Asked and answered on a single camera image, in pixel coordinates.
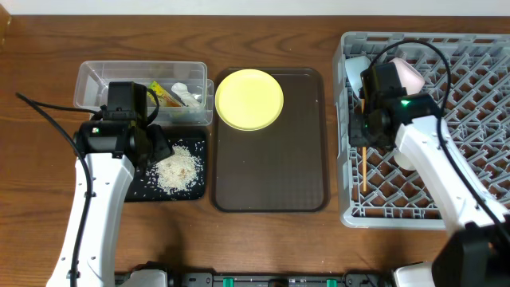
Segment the pale green cup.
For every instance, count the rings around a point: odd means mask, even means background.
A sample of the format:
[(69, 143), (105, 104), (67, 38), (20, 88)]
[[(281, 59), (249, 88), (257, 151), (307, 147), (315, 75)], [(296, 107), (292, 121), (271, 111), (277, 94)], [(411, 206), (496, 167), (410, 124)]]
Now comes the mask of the pale green cup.
[(407, 170), (407, 171), (415, 171), (416, 170), (415, 166), (412, 164), (412, 162), (409, 160), (409, 158), (400, 152), (397, 152), (394, 155), (394, 161), (397, 163), (397, 165), (399, 165), (404, 170)]

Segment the yellow green snack wrapper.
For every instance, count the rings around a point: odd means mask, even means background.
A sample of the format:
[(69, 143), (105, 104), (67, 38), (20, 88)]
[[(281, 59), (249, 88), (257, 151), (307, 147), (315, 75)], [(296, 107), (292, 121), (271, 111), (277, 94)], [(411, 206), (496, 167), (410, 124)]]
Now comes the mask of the yellow green snack wrapper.
[(159, 105), (164, 107), (182, 107), (183, 103), (181, 103), (176, 97), (173, 97), (163, 86), (161, 86), (158, 82), (152, 81), (148, 88), (152, 90), (158, 99)]

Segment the white bowl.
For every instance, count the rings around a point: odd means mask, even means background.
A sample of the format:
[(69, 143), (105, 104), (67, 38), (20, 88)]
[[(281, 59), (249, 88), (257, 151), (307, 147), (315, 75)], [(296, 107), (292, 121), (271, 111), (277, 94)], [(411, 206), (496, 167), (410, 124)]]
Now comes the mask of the white bowl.
[(398, 73), (398, 79), (403, 88), (406, 89), (408, 95), (420, 93), (425, 80), (423, 76), (409, 63), (402, 58), (394, 58), (390, 61), (395, 65)]

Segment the light blue bowl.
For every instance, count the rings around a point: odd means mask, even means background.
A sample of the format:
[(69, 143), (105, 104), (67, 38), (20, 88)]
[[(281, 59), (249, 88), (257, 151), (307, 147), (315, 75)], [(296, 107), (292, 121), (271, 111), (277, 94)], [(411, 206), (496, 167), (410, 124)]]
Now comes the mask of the light blue bowl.
[(347, 79), (353, 93), (360, 99), (360, 90), (363, 88), (361, 73), (368, 69), (371, 61), (366, 56), (353, 57), (345, 61)]

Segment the yellow plate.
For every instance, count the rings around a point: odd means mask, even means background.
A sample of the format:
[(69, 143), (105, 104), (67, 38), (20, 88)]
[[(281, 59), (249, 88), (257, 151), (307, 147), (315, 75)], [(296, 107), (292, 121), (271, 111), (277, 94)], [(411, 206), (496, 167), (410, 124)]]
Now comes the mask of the yellow plate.
[(272, 124), (284, 107), (284, 93), (278, 81), (259, 69), (240, 69), (219, 84), (215, 107), (231, 128), (256, 131)]

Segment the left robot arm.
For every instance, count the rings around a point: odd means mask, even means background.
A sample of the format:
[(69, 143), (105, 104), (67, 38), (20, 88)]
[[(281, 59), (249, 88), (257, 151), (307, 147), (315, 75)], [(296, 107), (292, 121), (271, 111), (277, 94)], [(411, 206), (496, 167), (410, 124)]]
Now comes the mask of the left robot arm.
[(86, 121), (75, 135), (75, 195), (49, 286), (113, 286), (120, 219), (137, 171), (173, 154), (157, 124)]

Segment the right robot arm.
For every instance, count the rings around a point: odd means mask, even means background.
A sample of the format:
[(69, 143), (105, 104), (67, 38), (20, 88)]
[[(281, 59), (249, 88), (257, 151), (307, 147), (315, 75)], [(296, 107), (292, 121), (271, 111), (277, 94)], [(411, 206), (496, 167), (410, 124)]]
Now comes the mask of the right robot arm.
[(449, 240), (433, 261), (400, 267), (397, 286), (507, 286), (509, 212), (497, 202), (449, 137), (426, 94), (371, 100), (349, 115), (355, 147), (395, 147), (439, 209)]

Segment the grey dishwasher rack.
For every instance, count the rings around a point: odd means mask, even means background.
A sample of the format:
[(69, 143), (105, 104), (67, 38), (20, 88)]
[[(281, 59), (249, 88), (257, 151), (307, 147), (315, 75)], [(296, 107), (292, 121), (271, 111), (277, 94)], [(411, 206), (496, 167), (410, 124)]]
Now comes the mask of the grey dishwasher rack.
[(418, 173), (402, 169), (390, 151), (349, 144), (349, 114), (359, 107), (345, 61), (395, 57), (425, 80), (423, 91), (446, 102), (445, 119), (461, 154), (503, 205), (509, 203), (509, 37), (506, 34), (347, 32), (332, 59), (338, 119), (339, 217), (350, 228), (440, 230), (443, 222)]

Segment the pile of rice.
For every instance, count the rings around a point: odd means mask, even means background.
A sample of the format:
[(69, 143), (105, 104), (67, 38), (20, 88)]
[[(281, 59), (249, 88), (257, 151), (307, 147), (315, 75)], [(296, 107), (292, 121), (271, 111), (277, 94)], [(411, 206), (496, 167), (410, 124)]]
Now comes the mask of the pile of rice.
[(147, 172), (147, 182), (143, 186), (163, 195), (189, 197), (193, 191), (200, 191), (205, 186), (202, 161), (188, 147), (175, 145), (173, 150), (173, 155)]

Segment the black tray bin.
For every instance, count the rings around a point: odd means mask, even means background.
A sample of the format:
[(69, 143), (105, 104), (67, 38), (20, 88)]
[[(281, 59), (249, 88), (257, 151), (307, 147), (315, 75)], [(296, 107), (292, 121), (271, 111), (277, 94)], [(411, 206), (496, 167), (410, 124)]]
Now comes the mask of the black tray bin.
[(202, 161), (204, 171), (202, 176), (205, 180), (205, 186), (200, 191), (193, 191), (189, 197), (184, 195), (169, 196), (146, 188), (143, 185), (147, 182), (148, 171), (154, 167), (149, 167), (145, 173), (137, 173), (126, 195), (126, 202), (153, 202), (153, 201), (182, 201), (195, 200), (205, 194), (206, 189), (206, 166), (207, 166), (207, 141), (206, 133), (198, 128), (167, 128), (164, 130), (165, 136), (171, 143), (171, 146), (182, 145), (188, 147), (193, 155), (199, 157)]

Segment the crumpled white napkin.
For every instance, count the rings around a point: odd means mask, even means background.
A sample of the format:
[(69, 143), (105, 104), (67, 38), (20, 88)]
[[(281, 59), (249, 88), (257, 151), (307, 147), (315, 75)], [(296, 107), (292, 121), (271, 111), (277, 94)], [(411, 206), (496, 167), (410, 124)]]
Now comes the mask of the crumpled white napkin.
[(171, 87), (171, 91), (183, 102), (183, 104), (190, 108), (198, 108), (200, 103), (188, 91), (188, 88), (183, 83), (175, 83)]

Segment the clear plastic bin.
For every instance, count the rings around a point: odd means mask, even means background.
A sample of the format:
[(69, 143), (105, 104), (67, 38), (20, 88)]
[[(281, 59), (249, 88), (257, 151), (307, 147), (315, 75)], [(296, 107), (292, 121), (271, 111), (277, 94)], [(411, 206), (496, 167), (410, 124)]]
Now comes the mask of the clear plastic bin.
[(128, 81), (152, 90), (160, 86), (172, 96), (190, 95), (197, 107), (161, 104), (155, 123), (161, 126), (207, 126), (212, 123), (214, 83), (200, 61), (86, 61), (79, 69), (73, 104), (98, 111), (108, 101), (112, 82)]

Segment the dark brown serving tray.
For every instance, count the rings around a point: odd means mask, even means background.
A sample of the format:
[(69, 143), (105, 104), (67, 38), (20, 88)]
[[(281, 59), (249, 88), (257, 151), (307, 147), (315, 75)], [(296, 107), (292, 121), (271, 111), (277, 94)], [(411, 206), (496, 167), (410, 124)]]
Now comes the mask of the dark brown serving tray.
[(317, 212), (330, 199), (324, 82), (310, 68), (268, 68), (284, 106), (244, 132), (214, 118), (211, 201), (223, 212)]

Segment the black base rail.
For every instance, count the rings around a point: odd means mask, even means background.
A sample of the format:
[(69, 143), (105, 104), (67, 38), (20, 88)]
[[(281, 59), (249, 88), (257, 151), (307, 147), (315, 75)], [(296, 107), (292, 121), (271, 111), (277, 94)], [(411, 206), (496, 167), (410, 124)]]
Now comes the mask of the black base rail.
[(160, 262), (148, 261), (137, 265), (129, 273), (116, 273), (115, 286), (152, 286), (141, 277), (150, 271), (164, 272), (164, 282), (156, 286), (167, 287), (391, 287), (393, 280), (386, 274), (364, 271), (344, 274), (326, 273), (217, 273), (212, 269), (186, 269), (179, 272)]

